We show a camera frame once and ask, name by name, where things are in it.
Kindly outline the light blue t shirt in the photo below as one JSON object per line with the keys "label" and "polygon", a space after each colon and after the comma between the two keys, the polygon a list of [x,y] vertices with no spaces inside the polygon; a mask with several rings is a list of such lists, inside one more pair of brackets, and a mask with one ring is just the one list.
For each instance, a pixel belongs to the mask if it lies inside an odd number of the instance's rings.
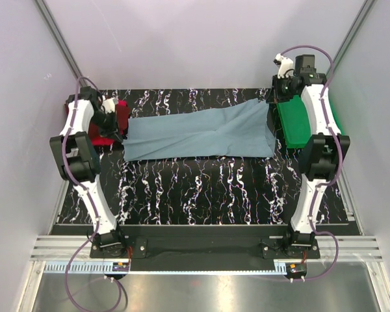
{"label": "light blue t shirt", "polygon": [[273,157],[269,105],[250,99],[220,109],[132,118],[124,140],[126,161],[182,157]]}

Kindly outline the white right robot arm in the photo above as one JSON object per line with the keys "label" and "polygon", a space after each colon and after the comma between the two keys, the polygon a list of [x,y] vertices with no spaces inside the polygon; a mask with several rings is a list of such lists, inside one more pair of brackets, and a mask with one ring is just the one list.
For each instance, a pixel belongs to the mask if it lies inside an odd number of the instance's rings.
{"label": "white right robot arm", "polygon": [[302,175],[298,204],[279,246],[285,255],[294,258],[315,245],[319,207],[327,187],[341,174],[350,137],[343,135],[335,122],[328,80],[317,71],[314,55],[299,55],[292,60],[279,53],[274,63],[278,72],[272,78],[269,102],[285,103],[300,96],[311,131],[298,161]]}

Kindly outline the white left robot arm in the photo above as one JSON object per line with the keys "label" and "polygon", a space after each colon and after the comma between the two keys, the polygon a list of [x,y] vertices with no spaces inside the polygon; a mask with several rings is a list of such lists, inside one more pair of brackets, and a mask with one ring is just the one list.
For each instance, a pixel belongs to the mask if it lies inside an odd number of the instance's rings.
{"label": "white left robot arm", "polygon": [[116,101],[104,99],[98,90],[86,86],[70,95],[66,104],[65,126],[60,135],[49,140],[58,172],[63,180],[72,183],[92,219],[91,256],[121,257],[127,251],[127,241],[103,193],[100,159],[88,135],[90,125],[94,124],[101,137],[122,141]]}

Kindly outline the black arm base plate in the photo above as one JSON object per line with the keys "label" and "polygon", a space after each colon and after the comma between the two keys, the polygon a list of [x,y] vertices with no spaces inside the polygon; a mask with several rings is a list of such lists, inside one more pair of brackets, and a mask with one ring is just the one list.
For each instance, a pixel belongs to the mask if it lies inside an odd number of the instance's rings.
{"label": "black arm base plate", "polygon": [[270,237],[128,237],[122,243],[99,246],[93,243],[92,258],[149,259],[157,255],[236,255],[263,259],[320,259],[318,244],[285,247],[281,239]]}

